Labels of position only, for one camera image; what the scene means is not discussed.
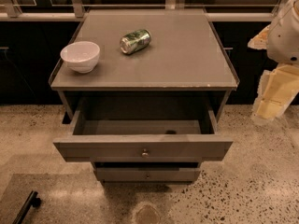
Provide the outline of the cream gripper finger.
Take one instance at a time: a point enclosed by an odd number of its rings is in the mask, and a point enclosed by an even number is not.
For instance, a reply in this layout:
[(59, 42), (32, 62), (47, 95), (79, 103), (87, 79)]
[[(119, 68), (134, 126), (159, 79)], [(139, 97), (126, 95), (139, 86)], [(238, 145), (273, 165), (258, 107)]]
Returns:
[(279, 118), (286, 111), (291, 102), (272, 102), (269, 99), (269, 88), (271, 84), (270, 71), (264, 71), (258, 86), (258, 96), (252, 108), (253, 117), (273, 120)]
[(254, 36), (248, 43), (250, 49), (267, 49), (269, 25), (264, 27), (256, 36)]

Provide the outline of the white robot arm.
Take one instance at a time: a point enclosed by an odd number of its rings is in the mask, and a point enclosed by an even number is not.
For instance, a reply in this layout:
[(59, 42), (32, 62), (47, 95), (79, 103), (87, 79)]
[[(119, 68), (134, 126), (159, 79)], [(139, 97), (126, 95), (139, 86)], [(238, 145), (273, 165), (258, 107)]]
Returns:
[(278, 64), (263, 72), (252, 108), (252, 119), (265, 123), (281, 117), (299, 93), (299, 0), (289, 0), (248, 47), (265, 49)]

